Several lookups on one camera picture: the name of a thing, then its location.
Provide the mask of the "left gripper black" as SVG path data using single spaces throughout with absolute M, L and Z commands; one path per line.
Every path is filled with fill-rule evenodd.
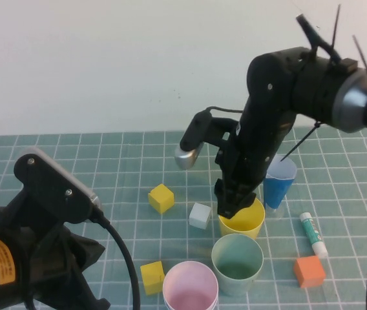
M 109 309 L 82 272 L 105 251 L 96 240 L 71 233 L 18 194 L 0 207 L 0 309 L 35 301 L 53 309 Z

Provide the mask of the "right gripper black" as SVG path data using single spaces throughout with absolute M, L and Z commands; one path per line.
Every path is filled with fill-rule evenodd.
M 253 191 L 263 181 L 291 128 L 291 121 L 239 121 L 236 124 L 215 159 L 222 170 L 222 177 L 215 183 L 220 216 L 232 218 L 238 210 L 254 203 L 257 194 Z M 240 196 L 237 204 L 234 196 Z

